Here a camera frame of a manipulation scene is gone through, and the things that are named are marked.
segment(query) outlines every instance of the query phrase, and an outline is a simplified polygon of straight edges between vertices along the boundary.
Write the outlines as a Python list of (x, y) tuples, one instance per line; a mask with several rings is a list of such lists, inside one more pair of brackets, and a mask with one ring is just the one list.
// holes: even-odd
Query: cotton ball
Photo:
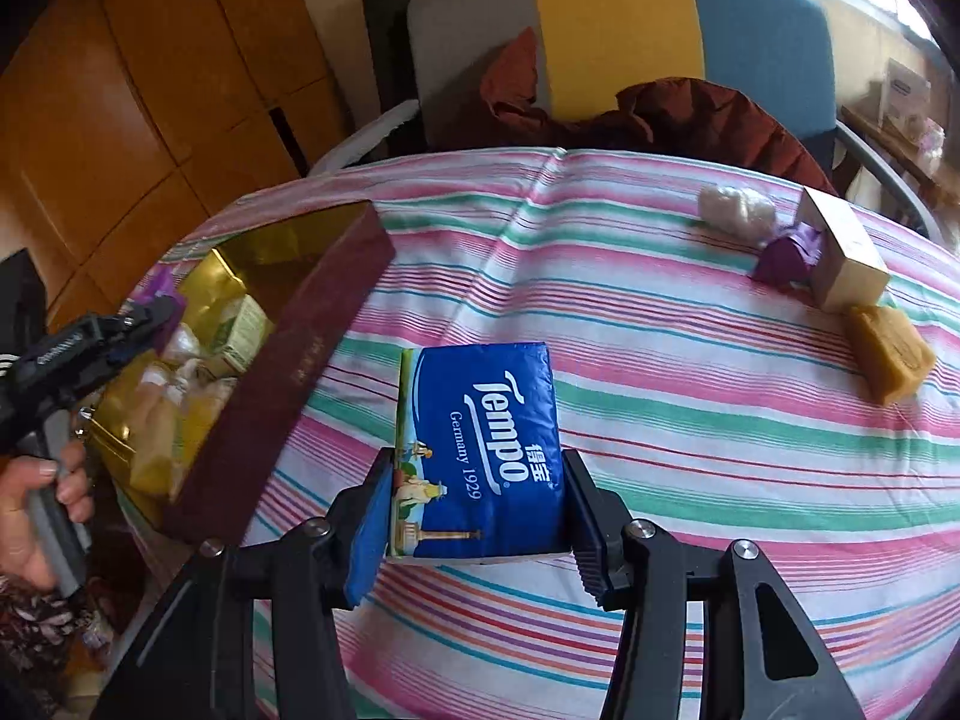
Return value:
[(700, 218), (747, 244), (768, 241), (776, 232), (776, 206), (765, 194), (736, 187), (704, 187), (697, 196)]

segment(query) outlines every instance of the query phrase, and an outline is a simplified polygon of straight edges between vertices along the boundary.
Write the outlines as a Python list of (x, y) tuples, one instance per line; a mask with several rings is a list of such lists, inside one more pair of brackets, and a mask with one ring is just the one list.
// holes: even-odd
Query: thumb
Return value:
[(58, 466), (52, 460), (18, 458), (0, 473), (0, 512), (22, 509), (30, 490), (40, 490), (56, 478)]

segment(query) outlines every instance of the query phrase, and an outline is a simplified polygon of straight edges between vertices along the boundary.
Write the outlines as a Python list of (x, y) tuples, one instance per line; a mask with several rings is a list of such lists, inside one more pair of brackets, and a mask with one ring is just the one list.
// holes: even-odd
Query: open gift box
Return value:
[(206, 435), (173, 502), (130, 485), (128, 404), (157, 356), (147, 352), (104, 392), (90, 437), (152, 526), (199, 543), (238, 544), (301, 409), (367, 295), (394, 256), (373, 204), (332, 206), (220, 242), (179, 284), (182, 322), (212, 341), (224, 304), (251, 295), (274, 328)]

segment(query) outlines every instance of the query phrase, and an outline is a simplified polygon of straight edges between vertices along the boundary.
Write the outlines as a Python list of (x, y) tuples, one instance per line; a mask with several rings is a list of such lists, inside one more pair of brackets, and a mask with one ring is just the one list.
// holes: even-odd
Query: purple object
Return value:
[(809, 224), (786, 227), (760, 253), (752, 279), (772, 287), (808, 284), (820, 259), (821, 233)]
[(131, 298), (134, 303), (142, 305), (149, 303), (154, 298), (161, 298), (165, 295), (174, 298), (176, 301), (176, 311), (174, 311), (169, 322), (157, 333), (154, 339), (154, 351), (157, 352), (157, 354), (162, 354), (163, 349), (167, 346), (176, 327), (179, 325), (179, 321), (184, 318), (186, 295), (176, 290), (173, 271), (169, 268), (163, 268), (157, 271), (141, 290), (136, 290)]

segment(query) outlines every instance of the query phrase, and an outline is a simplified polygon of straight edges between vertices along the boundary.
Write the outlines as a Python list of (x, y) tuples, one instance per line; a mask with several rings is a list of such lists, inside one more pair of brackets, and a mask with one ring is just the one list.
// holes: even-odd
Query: blue cushion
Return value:
[(836, 127), (827, 18), (810, 0), (697, 0), (707, 80), (740, 90), (801, 140)]

